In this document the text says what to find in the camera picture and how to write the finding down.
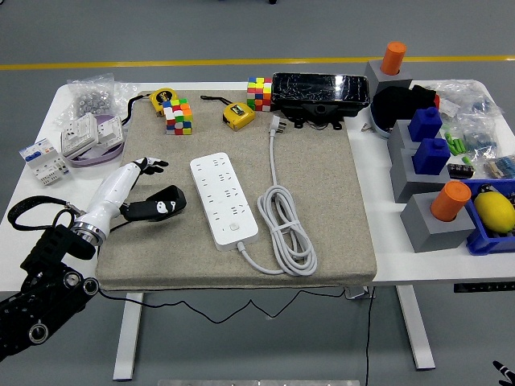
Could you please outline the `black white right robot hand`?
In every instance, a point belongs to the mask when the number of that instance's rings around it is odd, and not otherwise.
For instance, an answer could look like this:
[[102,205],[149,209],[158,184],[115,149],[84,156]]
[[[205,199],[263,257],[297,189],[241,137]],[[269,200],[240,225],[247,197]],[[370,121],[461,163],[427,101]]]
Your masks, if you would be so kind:
[[500,386],[514,386],[515,373],[499,361],[493,360],[492,365],[503,376],[503,379],[498,381]]

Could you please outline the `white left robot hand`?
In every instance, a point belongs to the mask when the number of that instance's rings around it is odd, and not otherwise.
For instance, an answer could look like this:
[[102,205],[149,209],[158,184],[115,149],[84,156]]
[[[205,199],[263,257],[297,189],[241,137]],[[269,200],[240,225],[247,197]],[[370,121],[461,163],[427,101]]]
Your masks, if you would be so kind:
[[168,162],[144,157],[119,167],[108,175],[93,195],[86,212],[79,216],[72,230],[93,246],[100,246],[110,232],[110,222],[118,217],[120,208],[140,175],[162,173]]

